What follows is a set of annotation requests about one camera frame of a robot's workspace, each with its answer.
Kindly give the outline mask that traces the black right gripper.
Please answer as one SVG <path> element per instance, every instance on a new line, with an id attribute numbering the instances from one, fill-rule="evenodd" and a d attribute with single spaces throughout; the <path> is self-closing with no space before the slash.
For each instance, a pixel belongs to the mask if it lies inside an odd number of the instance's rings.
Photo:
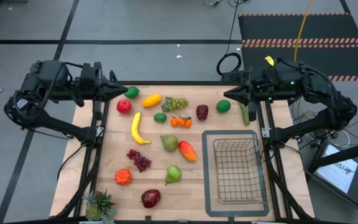
<path id="1" fill-rule="evenodd" d="M 258 102 L 258 96 L 256 93 L 265 92 L 273 85 L 273 76 L 275 74 L 275 67 L 262 67 L 249 69 L 249 85 L 239 85 L 231 90 L 225 91 L 224 96 L 237 101 L 249 110 L 249 121 L 255 121 L 257 118 L 256 102 Z"/>

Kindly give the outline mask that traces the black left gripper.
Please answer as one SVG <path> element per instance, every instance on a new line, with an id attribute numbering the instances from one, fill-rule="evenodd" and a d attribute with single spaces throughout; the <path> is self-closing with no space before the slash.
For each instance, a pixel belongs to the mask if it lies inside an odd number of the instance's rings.
<path id="1" fill-rule="evenodd" d="M 95 62 L 93 66 L 91 66 L 89 63 L 84 63 L 80 75 L 81 97 L 84 100 L 92 100 L 92 113 L 93 118 L 96 121 L 100 121 L 102 119 L 101 102 L 94 96 L 97 88 L 99 87 L 102 74 L 103 72 L 101 62 Z M 103 85 L 105 88 L 109 89 L 104 92 L 104 102 L 111 101 L 115 97 L 127 92 L 127 87 L 108 80 L 107 78 L 104 78 Z"/>

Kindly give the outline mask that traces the bright red apple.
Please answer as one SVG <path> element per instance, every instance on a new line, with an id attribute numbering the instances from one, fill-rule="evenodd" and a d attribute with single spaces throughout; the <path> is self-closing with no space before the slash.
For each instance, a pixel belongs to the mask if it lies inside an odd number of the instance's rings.
<path id="1" fill-rule="evenodd" d="M 132 110 L 132 103 L 129 100 L 120 100 L 117 102 L 116 109 L 120 114 L 129 114 Z"/>

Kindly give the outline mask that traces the large green lime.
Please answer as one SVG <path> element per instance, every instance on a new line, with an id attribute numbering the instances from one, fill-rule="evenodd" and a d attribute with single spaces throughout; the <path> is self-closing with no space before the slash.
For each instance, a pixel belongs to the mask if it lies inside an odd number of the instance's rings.
<path id="1" fill-rule="evenodd" d="M 221 100 L 216 104 L 216 110 L 219 113 L 226 113 L 231 109 L 231 103 L 227 100 Z"/>
<path id="2" fill-rule="evenodd" d="M 139 95 L 140 90 L 135 86 L 130 86 L 127 88 L 127 91 L 125 92 L 124 96 L 129 99 L 137 98 Z"/>

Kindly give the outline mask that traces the green cucumber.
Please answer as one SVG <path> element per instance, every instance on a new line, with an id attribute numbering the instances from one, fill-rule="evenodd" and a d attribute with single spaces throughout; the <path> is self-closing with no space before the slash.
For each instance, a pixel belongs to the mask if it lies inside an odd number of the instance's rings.
<path id="1" fill-rule="evenodd" d="M 243 119 L 244 124 L 245 124 L 246 126 L 250 125 L 248 106 L 245 106 L 245 105 L 242 104 L 242 103 L 240 103 L 239 106 L 240 106 L 240 108 L 241 108 L 242 119 Z"/>

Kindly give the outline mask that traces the yellow oval fruit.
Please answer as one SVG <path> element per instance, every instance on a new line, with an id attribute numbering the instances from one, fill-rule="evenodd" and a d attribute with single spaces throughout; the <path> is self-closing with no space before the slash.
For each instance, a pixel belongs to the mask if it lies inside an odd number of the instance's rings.
<path id="1" fill-rule="evenodd" d="M 160 94 L 149 95 L 141 102 L 141 105 L 144 108 L 150 108 L 160 103 L 161 99 L 162 96 Z"/>

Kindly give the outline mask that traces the dark red plum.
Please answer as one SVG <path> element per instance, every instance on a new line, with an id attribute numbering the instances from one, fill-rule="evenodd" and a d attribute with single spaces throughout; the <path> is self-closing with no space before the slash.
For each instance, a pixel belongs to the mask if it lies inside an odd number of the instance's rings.
<path id="1" fill-rule="evenodd" d="M 208 117 L 209 108 L 207 105 L 198 105 L 196 108 L 196 115 L 200 121 L 206 120 Z"/>

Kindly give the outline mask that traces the yellow banana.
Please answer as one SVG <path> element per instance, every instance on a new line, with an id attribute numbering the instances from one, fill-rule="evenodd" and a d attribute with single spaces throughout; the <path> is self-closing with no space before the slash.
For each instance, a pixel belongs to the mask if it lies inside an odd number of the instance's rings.
<path id="1" fill-rule="evenodd" d="M 150 144 L 151 143 L 150 141 L 143 139 L 139 134 L 140 118 L 141 118 L 141 112 L 137 112 L 132 120 L 132 126 L 131 126 L 132 137 L 134 141 L 138 144 L 141 145 Z"/>

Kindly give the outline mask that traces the dull olive green pear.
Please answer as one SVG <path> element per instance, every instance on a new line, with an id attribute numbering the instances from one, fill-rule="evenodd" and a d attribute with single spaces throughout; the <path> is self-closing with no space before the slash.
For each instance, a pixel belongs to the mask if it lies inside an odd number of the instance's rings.
<path id="1" fill-rule="evenodd" d="M 178 147 L 178 138 L 175 135 L 161 135 L 160 138 L 166 151 L 173 152 Z"/>

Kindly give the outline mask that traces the red and orange mango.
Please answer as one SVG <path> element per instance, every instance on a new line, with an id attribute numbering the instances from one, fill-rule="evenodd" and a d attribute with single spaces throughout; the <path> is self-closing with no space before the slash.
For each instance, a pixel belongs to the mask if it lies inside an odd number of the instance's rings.
<path id="1" fill-rule="evenodd" d="M 182 156 L 189 162 L 194 162 L 197 160 L 197 155 L 190 143 L 186 141 L 180 141 L 178 143 L 178 148 Z"/>

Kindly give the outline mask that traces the small orange pumpkin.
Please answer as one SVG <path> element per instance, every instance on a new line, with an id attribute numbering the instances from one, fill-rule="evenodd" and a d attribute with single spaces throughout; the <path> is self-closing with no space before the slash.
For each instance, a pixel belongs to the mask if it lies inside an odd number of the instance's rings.
<path id="1" fill-rule="evenodd" d="M 131 172 L 128 169 L 120 169 L 115 173 L 114 180 L 118 185 L 129 184 L 132 180 Z"/>

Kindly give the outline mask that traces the bright green pear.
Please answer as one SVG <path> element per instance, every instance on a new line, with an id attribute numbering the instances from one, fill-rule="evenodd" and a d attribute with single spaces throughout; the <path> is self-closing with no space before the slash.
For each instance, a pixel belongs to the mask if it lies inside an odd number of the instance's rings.
<path id="1" fill-rule="evenodd" d="M 170 165 L 167 168 L 165 185 L 180 181 L 182 178 L 181 169 L 176 165 Z"/>

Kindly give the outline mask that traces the green grape bunch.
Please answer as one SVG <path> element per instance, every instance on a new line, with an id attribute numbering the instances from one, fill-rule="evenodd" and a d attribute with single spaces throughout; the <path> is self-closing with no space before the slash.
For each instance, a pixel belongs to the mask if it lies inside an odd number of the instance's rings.
<path id="1" fill-rule="evenodd" d="M 165 102 L 161 106 L 163 112 L 170 112 L 173 110 L 179 110 L 187 107 L 189 101 L 186 98 L 174 98 L 174 97 L 165 97 Z"/>

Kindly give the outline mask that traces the orange tangerine cluster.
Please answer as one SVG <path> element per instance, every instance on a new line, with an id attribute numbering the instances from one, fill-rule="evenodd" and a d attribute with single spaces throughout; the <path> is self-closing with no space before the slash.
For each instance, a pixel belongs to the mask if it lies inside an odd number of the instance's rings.
<path id="1" fill-rule="evenodd" d="M 172 127 L 184 127 L 184 128 L 190 128 L 192 125 L 192 119 L 191 117 L 181 117 L 178 118 L 172 116 L 170 120 L 170 125 Z"/>

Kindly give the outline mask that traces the red grape bunch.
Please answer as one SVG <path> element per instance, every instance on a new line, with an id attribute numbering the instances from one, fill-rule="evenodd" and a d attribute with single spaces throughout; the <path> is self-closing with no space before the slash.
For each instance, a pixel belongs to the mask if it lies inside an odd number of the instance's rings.
<path id="1" fill-rule="evenodd" d="M 152 161 L 143 156 L 139 151 L 131 149 L 127 153 L 127 157 L 134 161 L 134 165 L 137 167 L 139 172 L 144 172 L 151 166 Z"/>

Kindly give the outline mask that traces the grey mat with dark border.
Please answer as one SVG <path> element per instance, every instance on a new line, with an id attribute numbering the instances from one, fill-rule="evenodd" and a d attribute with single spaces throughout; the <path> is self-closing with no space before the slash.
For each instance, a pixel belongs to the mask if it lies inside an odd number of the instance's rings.
<path id="1" fill-rule="evenodd" d="M 258 135 L 251 130 L 207 130 L 201 135 L 203 155 L 204 201 L 206 213 L 211 217 L 266 217 L 270 213 L 269 194 L 266 204 L 227 204 L 218 200 L 218 184 L 215 170 L 214 146 L 216 139 L 252 138 L 259 144 Z"/>

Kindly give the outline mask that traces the black hazard-striped floor mat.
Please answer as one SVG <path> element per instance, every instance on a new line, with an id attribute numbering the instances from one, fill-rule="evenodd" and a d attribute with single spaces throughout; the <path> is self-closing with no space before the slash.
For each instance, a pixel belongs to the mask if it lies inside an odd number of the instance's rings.
<path id="1" fill-rule="evenodd" d="M 241 14 L 245 70 L 266 56 L 304 61 L 334 82 L 358 82 L 358 27 L 351 14 Z"/>

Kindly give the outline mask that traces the green succulent plant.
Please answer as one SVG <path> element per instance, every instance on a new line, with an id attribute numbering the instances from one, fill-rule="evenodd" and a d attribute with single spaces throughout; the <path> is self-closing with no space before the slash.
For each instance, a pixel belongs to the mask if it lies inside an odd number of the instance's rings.
<path id="1" fill-rule="evenodd" d="M 111 201 L 111 194 L 107 191 L 91 191 L 89 194 L 82 196 L 86 202 L 85 217 L 89 222 L 101 221 L 102 224 L 116 224 L 111 219 L 116 214 L 113 209 L 115 203 Z"/>

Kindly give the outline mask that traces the black stand beam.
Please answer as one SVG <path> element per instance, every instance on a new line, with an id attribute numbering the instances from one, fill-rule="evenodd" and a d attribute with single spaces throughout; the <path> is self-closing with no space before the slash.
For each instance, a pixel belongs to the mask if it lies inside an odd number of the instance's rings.
<path id="1" fill-rule="evenodd" d="M 326 139 L 320 140 L 320 144 L 316 147 L 309 166 L 305 169 L 305 175 L 308 182 L 311 180 L 316 182 L 320 186 L 342 198 L 342 200 L 348 205 L 352 205 L 358 209 L 358 166 L 347 194 L 343 193 L 316 174 L 316 170 L 320 167 L 328 166 L 348 159 L 352 159 L 358 163 L 358 146 L 354 146 L 349 149 L 340 149 L 333 144 L 328 143 Z"/>

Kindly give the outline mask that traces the black perforated bracket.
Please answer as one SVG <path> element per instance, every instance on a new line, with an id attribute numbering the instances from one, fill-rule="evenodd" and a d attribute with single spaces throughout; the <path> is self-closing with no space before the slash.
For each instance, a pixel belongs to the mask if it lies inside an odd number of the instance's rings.
<path id="1" fill-rule="evenodd" d="M 248 79 L 249 79 L 249 72 L 245 72 L 243 70 L 226 72 L 221 75 L 222 82 L 243 83 Z"/>

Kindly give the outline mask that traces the black aluminium table frame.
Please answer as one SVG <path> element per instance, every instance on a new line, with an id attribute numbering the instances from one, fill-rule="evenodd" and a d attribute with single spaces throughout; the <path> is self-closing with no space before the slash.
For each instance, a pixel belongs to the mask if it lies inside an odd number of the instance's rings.
<path id="1" fill-rule="evenodd" d="M 151 216 L 152 221 L 229 221 L 228 218 L 210 217 L 205 211 L 201 134 L 205 130 L 251 129 L 258 134 L 259 144 L 262 144 L 259 122 L 253 121 L 250 126 L 245 126 L 237 102 L 228 99 L 232 104 L 229 112 L 220 114 L 216 111 L 216 103 L 224 98 L 223 92 L 237 85 L 219 81 L 120 81 L 120 83 L 125 86 L 136 86 L 140 90 L 140 96 L 132 103 L 131 114 L 125 115 L 116 111 L 116 104 L 118 100 L 124 99 L 123 96 L 113 99 L 109 104 L 101 160 L 96 177 L 96 190 L 104 192 L 107 189 L 107 193 L 112 195 L 112 200 L 116 204 L 114 208 L 117 210 L 114 219 L 145 221 L 146 216 Z M 170 126 L 169 119 L 164 123 L 156 123 L 153 117 L 160 111 L 160 106 L 151 108 L 141 106 L 141 101 L 145 97 L 155 93 L 187 98 L 190 104 L 177 114 L 191 116 L 193 120 L 191 127 L 173 128 Z M 197 120 L 195 108 L 198 105 L 209 106 L 206 121 Z M 133 113 L 138 111 L 141 111 L 140 135 L 151 141 L 151 144 L 137 144 L 132 137 Z M 179 152 L 172 154 L 166 152 L 159 137 L 161 134 L 175 134 L 179 140 L 189 142 L 195 149 L 198 160 L 187 162 Z M 139 172 L 126 156 L 130 149 L 136 149 L 150 158 L 152 161 L 150 169 Z M 77 191 L 85 154 L 86 150 L 82 149 L 60 172 L 50 216 L 61 212 Z M 313 217 L 313 206 L 299 153 L 286 147 L 281 149 L 280 157 L 288 190 L 303 210 Z M 183 180 L 164 186 L 166 168 L 171 164 L 182 168 Z M 117 185 L 114 180 L 116 171 L 122 168 L 131 170 L 132 181 L 129 185 Z M 141 194 L 148 189 L 158 189 L 162 193 L 161 201 L 150 209 L 144 208 L 140 203 Z"/>

